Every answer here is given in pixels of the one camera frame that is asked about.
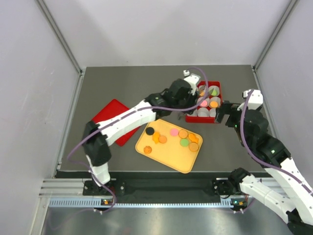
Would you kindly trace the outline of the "pink round cookie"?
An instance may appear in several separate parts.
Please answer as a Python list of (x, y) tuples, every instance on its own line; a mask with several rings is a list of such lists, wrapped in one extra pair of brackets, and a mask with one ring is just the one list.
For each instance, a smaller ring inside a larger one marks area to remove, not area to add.
[(170, 135), (171, 136), (177, 136), (179, 134), (179, 129), (177, 129), (177, 128), (172, 128), (171, 130), (170, 130)]
[(208, 106), (208, 101), (207, 101), (207, 100), (204, 100), (204, 101), (200, 104), (200, 106), (206, 108), (206, 107)]

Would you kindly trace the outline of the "green round cookie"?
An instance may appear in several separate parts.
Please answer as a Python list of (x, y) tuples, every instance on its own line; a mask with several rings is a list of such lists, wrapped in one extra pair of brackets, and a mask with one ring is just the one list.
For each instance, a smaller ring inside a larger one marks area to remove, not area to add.
[(215, 89), (212, 89), (212, 90), (210, 91), (210, 94), (211, 94), (211, 96), (218, 96), (218, 95), (219, 95), (219, 91), (218, 91), (218, 90), (215, 90)]
[(189, 145), (189, 140), (188, 139), (181, 139), (179, 143), (181, 146), (187, 147)]

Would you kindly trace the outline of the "red cookie box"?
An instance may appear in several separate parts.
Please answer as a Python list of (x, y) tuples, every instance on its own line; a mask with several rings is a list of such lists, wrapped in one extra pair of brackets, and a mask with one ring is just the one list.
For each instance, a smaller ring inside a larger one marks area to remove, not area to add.
[[(222, 88), (221, 84), (218, 81), (209, 81), (208, 82), (209, 89), (215, 89), (219, 91), (218, 96), (212, 96), (209, 101), (217, 101), (219, 103), (219, 107), (223, 102), (222, 96)], [(216, 116), (216, 108), (211, 108), (210, 106), (207, 108), (200, 108), (198, 109), (198, 116), (197, 117), (190, 117), (186, 116), (185, 121), (189, 123), (215, 123), (215, 116)]]

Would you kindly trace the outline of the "small tan round cookie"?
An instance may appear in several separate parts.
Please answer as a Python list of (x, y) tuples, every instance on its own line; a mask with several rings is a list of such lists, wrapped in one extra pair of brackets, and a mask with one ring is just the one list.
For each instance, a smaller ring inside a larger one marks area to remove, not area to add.
[(167, 142), (167, 137), (166, 137), (166, 136), (160, 136), (160, 137), (158, 138), (158, 141), (159, 141), (160, 143), (166, 143), (166, 142)]

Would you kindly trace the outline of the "red box lid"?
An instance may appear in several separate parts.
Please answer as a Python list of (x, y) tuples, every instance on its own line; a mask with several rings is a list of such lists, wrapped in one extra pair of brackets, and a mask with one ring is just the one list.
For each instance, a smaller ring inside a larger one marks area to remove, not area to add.
[[(113, 117), (122, 114), (123, 112), (129, 110), (127, 106), (118, 101), (117, 99), (111, 100), (96, 116), (93, 117), (92, 121), (94, 123), (98, 123), (101, 121), (106, 121), (112, 119)], [(124, 144), (137, 132), (139, 129), (133, 129), (132, 131), (126, 133), (119, 139), (115, 141), (117, 145), (120, 147), (124, 146)]]

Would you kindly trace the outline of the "metal tongs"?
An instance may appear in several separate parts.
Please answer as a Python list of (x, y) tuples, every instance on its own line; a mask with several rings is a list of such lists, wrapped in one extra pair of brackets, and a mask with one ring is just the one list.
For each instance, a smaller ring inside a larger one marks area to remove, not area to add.
[[(212, 89), (207, 88), (205, 84), (200, 84), (196, 88), (196, 93), (198, 94), (197, 99), (195, 101), (195, 104), (198, 104), (200, 101), (200, 105), (198, 107), (200, 108), (207, 108), (209, 107), (210, 103), (210, 98), (212, 97)], [(198, 109), (196, 108), (191, 114), (184, 114), (184, 113), (179, 113), (178, 114), (178, 120), (183, 119), (186, 116), (190, 117), (197, 117), (198, 116)]]

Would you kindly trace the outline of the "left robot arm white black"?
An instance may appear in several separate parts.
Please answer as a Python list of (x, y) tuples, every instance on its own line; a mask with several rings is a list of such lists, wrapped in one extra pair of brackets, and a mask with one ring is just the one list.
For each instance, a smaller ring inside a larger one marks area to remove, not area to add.
[(94, 188), (100, 194), (110, 191), (109, 147), (120, 137), (148, 122), (169, 116), (174, 111), (190, 113), (198, 100), (200, 79), (194, 74), (175, 80), (160, 93), (154, 93), (133, 108), (102, 122), (89, 121), (83, 133), (83, 149), (87, 157)]

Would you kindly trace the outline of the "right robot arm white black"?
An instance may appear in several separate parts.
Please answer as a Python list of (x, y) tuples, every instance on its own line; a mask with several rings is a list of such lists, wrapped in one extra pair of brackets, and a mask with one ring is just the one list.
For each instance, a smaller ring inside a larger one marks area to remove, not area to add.
[(268, 133), (268, 120), (261, 104), (236, 104), (225, 101), (217, 110), (215, 122), (225, 115), (226, 126), (234, 128), (240, 143), (254, 161), (270, 174), (286, 193), (283, 196), (243, 168), (228, 177), (228, 192), (247, 194), (276, 213), (294, 235), (313, 233), (313, 189), (299, 172), (284, 144)]

